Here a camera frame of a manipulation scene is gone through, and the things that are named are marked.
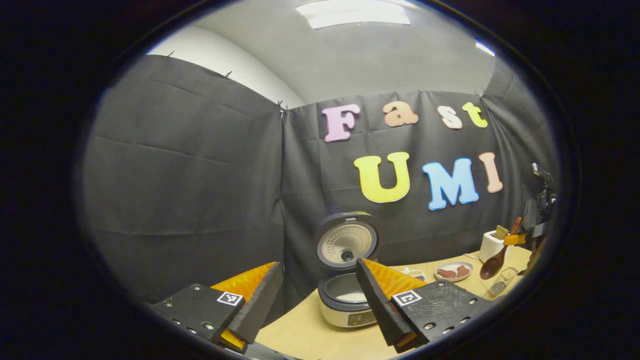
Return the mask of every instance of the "blue letter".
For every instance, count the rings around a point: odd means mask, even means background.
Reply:
[[[460,202],[466,204],[478,199],[478,193],[474,188],[474,180],[471,177],[471,160],[460,158],[453,166],[453,176],[449,176],[440,163],[428,163],[422,167],[422,171],[429,176],[431,181],[431,202],[429,209],[437,210],[444,208],[447,203],[442,198],[445,193],[451,205],[456,204],[458,192],[460,192]]]

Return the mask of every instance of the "white plate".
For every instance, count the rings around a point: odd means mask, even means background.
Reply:
[[[460,266],[460,265],[464,265],[466,268],[468,268],[469,269],[469,274],[467,274],[465,276],[462,276],[462,277],[456,277],[456,278],[453,278],[453,279],[447,279],[446,277],[442,277],[442,276],[440,276],[440,274],[438,274],[438,270],[439,269],[455,271],[457,273],[458,272],[458,266]],[[464,261],[454,261],[452,263],[446,263],[446,264],[438,266],[433,273],[436,275],[436,279],[456,282],[456,281],[460,281],[460,280],[466,279],[467,277],[469,277],[469,275],[471,275],[472,272],[474,272],[474,266],[471,265],[470,263],[466,263]]]

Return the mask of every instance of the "open lid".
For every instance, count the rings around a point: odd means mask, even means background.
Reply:
[[[326,217],[316,229],[317,255],[332,272],[355,269],[358,258],[374,259],[378,250],[375,218],[363,211]]]

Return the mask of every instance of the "black curtain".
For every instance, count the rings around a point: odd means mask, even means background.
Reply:
[[[414,124],[390,127],[382,107],[407,102]],[[481,109],[488,126],[462,109]],[[327,143],[323,109],[357,104],[348,140]],[[450,106],[461,129],[442,121]],[[557,170],[543,110],[507,66],[485,94],[393,92],[289,110],[186,61],[144,56],[104,94],[84,162],[84,194],[95,241],[132,293],[157,302],[192,282],[214,284],[270,261],[285,282],[268,322],[293,308],[325,276],[312,237],[341,211],[378,218],[386,265],[421,263],[479,249],[497,224],[509,227],[542,190],[531,163]],[[360,189],[355,159],[379,156],[381,184],[396,184],[391,152],[408,152],[410,190],[378,204]],[[493,152],[504,187],[487,191],[478,156]],[[426,163],[452,174],[468,158],[479,198],[430,210]]]
[[[419,116],[414,124],[390,127],[384,122],[384,105],[408,103]],[[474,125],[463,105],[481,109],[487,127]],[[357,104],[355,126],[348,140],[326,142],[323,109]],[[450,106],[462,121],[451,129],[442,121],[439,106]],[[287,262],[287,308],[313,291],[325,269],[312,248],[315,226],[326,216],[341,211],[366,211],[379,220],[381,249],[378,259],[386,265],[422,263],[473,252],[480,248],[483,233],[500,224],[510,228],[515,217],[532,209],[532,200],[543,183],[531,163],[557,171],[554,142],[547,118],[509,68],[498,61],[494,77],[484,94],[452,92],[394,92],[352,96],[293,109],[284,118],[282,192]],[[410,189],[397,202],[375,203],[360,189],[353,162],[362,156],[379,156],[380,183],[396,185],[392,152],[407,152]],[[484,164],[478,156],[495,154],[495,166],[504,184],[489,193]],[[431,185],[422,166],[439,162],[452,174],[458,158],[471,160],[471,173],[479,198],[475,202],[430,210]]]
[[[160,301],[283,260],[282,121],[192,63],[144,56],[100,103],[84,161],[95,242],[132,294]],[[282,313],[282,296],[274,313]]]

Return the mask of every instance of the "meat slice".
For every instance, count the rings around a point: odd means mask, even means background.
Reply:
[[[456,272],[451,270],[438,269],[437,273],[445,279],[454,279],[456,277]]]
[[[469,274],[471,271],[465,266],[465,265],[460,265],[458,266],[458,276],[457,277],[463,277],[467,274]]]

